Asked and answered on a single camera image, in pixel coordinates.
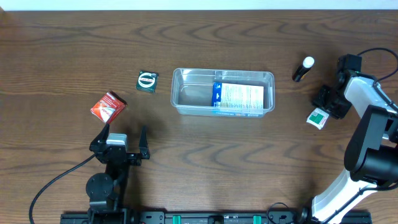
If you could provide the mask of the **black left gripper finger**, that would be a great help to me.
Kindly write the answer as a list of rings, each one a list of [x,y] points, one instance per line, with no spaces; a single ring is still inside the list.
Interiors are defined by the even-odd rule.
[[[95,137],[95,146],[102,146],[103,144],[106,143],[106,140],[109,136],[109,124],[105,124],[104,128],[101,130],[101,132]]]
[[[146,131],[147,131],[146,126],[143,126],[141,129],[141,135],[139,140],[139,150],[142,156],[150,155],[149,145],[147,143]]]

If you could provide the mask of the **white green medicine box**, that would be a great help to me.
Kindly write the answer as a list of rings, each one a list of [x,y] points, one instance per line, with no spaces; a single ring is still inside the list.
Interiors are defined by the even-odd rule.
[[[315,108],[307,118],[307,123],[322,129],[329,118],[329,114],[320,108]]]

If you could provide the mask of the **blue medicine packet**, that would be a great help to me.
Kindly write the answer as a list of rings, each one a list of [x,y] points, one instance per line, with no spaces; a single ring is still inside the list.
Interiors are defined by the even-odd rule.
[[[264,87],[217,82],[213,84],[211,104],[218,108],[261,110]]]

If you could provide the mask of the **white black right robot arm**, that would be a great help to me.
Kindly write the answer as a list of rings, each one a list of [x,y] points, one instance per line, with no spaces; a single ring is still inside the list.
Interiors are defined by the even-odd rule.
[[[297,223],[371,223],[369,212],[354,207],[367,196],[397,188],[397,105],[383,92],[380,80],[361,71],[360,54],[338,59],[336,84],[322,86],[312,103],[335,119],[354,108],[360,122],[344,156],[344,169],[303,208]]]

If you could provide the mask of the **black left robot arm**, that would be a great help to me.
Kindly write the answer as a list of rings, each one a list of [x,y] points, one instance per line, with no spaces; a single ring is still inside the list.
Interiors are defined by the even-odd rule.
[[[131,166],[140,166],[150,158],[146,138],[146,127],[141,129],[139,152],[129,152],[126,134],[109,132],[106,124],[90,143],[89,150],[100,163],[106,166],[104,172],[97,173],[86,183],[86,193],[90,198],[89,223],[139,223],[139,214],[125,207],[124,193],[127,188]]]

